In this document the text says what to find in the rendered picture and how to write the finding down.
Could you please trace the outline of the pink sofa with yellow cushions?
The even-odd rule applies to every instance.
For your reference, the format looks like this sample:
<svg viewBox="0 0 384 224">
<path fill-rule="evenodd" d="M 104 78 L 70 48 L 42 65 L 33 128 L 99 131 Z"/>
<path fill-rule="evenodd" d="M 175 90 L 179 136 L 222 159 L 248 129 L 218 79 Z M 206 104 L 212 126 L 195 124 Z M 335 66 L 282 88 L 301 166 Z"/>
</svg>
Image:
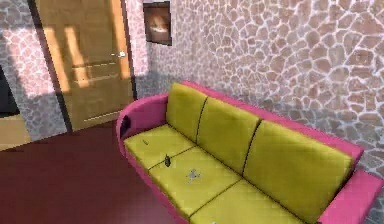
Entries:
<svg viewBox="0 0 384 224">
<path fill-rule="evenodd" d="M 176 224 L 363 224 L 384 187 L 361 147 L 190 82 L 126 106 L 116 132 Z"/>
</svg>

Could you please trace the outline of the wooden room door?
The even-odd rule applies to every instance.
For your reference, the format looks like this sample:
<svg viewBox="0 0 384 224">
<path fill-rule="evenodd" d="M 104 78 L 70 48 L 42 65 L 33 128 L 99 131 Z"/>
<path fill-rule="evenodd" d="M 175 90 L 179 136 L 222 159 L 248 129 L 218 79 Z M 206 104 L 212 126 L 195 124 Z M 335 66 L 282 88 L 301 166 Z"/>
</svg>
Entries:
<svg viewBox="0 0 384 224">
<path fill-rule="evenodd" d="M 123 0 L 32 0 L 74 131 L 117 118 L 134 101 Z M 124 51 L 118 58 L 112 53 Z"/>
</svg>

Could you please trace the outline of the light wooden cabinet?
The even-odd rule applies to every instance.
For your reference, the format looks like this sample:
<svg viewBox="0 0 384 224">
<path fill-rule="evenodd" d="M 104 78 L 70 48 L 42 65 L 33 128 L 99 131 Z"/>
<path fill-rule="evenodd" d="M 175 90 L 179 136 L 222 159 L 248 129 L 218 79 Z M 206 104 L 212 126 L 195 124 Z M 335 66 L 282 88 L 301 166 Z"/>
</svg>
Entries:
<svg viewBox="0 0 384 224">
<path fill-rule="evenodd" d="M 27 144 L 30 141 L 31 137 L 20 114 L 0 118 L 0 151 Z"/>
</svg>

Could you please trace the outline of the dark framed wall picture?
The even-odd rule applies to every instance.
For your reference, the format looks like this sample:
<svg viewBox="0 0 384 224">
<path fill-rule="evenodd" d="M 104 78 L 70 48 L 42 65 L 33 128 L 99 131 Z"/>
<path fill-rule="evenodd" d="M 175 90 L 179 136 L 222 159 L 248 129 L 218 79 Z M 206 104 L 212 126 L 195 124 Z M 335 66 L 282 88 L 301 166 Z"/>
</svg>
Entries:
<svg viewBox="0 0 384 224">
<path fill-rule="evenodd" d="M 171 46 L 170 2 L 145 2 L 143 4 L 146 40 Z"/>
</svg>

